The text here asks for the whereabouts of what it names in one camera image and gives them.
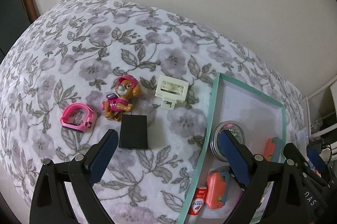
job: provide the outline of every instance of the pink smartwatch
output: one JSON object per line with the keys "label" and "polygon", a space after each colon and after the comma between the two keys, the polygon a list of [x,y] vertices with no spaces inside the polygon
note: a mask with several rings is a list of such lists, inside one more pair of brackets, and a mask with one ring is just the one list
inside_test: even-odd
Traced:
{"label": "pink smartwatch", "polygon": [[[77,110],[77,109],[85,109],[85,110],[88,111],[88,115],[85,118],[85,121],[82,124],[80,124],[80,125],[68,122],[71,114],[75,110]],[[73,104],[68,105],[63,110],[60,122],[61,122],[62,127],[64,127],[64,128],[71,129],[71,130],[83,133],[86,130],[92,128],[92,126],[95,123],[95,120],[96,120],[96,115],[95,115],[94,111],[90,107],[88,107],[87,105],[85,105],[83,103],[73,103]]]}

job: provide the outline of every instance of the toothpaste tube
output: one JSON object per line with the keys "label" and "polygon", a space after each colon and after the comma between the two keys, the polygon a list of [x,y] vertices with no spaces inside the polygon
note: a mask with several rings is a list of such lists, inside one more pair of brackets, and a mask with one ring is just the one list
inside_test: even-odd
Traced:
{"label": "toothpaste tube", "polygon": [[197,216],[205,204],[205,199],[207,195],[207,188],[205,186],[197,186],[197,189],[195,190],[195,194],[191,203],[191,207],[188,210],[185,224],[193,224],[197,220]]}

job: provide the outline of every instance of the round metal tin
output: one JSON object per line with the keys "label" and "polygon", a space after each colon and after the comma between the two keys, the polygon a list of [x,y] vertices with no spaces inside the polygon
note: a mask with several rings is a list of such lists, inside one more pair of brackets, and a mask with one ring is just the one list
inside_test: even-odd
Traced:
{"label": "round metal tin", "polygon": [[246,139],[242,128],[238,125],[236,121],[229,120],[221,122],[213,129],[210,136],[210,146],[212,153],[218,160],[227,162],[227,159],[221,151],[219,145],[219,134],[223,130],[229,130],[240,144],[245,144]]}

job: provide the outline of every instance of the black box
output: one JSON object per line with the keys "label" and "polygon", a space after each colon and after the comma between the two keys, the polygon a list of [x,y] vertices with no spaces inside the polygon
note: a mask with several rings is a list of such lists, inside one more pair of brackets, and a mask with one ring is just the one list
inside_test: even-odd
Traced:
{"label": "black box", "polygon": [[148,150],[147,118],[144,115],[123,115],[119,145],[121,149]]}

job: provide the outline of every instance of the blue gripper pad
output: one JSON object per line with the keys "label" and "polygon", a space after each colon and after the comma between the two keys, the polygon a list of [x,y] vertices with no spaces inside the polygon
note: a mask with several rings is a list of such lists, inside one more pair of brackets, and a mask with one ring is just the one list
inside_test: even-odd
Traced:
{"label": "blue gripper pad", "polygon": [[225,193],[222,196],[221,202],[223,203],[223,205],[225,205],[226,200],[227,200],[227,195],[228,195],[228,189],[230,187],[230,173],[229,172],[220,172],[220,176],[224,176],[225,177],[225,181],[226,181],[226,190]]}
{"label": "blue gripper pad", "polygon": [[307,151],[307,156],[320,174],[327,170],[326,163],[315,150]]}
{"label": "blue gripper pad", "polygon": [[238,181],[248,187],[250,182],[248,164],[225,131],[219,135],[219,145]]}
{"label": "blue gripper pad", "polygon": [[[109,132],[111,132],[110,135],[106,140],[104,140]],[[90,176],[88,177],[88,182],[91,187],[95,183],[100,182],[105,170],[107,169],[112,155],[114,154],[118,146],[118,133],[115,130],[110,129],[101,139],[101,141],[103,141],[104,143],[95,158],[92,160],[92,163],[90,164]]]}

